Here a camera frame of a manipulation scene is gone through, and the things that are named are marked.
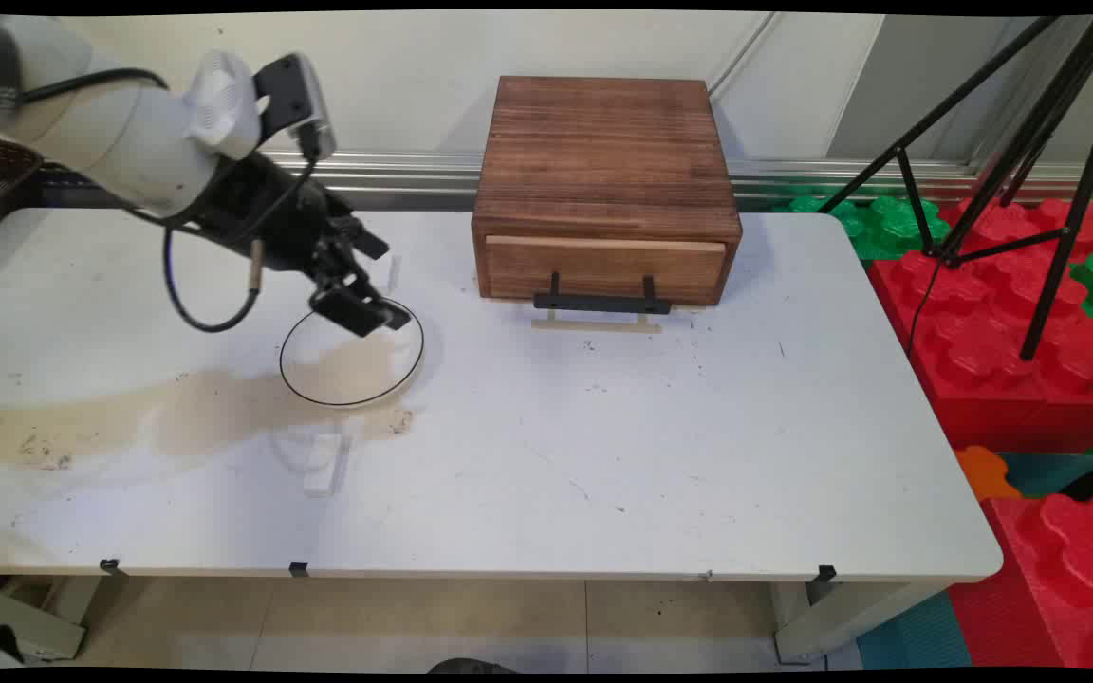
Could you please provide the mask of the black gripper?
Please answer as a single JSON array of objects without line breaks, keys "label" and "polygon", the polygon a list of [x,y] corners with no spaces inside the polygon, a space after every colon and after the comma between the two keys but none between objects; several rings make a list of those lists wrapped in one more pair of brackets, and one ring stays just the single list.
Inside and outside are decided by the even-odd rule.
[{"label": "black gripper", "polygon": [[[279,167],[265,153],[219,158],[210,182],[188,208],[188,229],[243,256],[260,239],[265,268],[315,278],[309,308],[352,334],[364,338],[411,322],[407,307],[383,298],[361,273],[355,256],[379,260],[389,245],[352,215],[341,195]],[[315,264],[321,242],[330,275],[320,275]]]}]

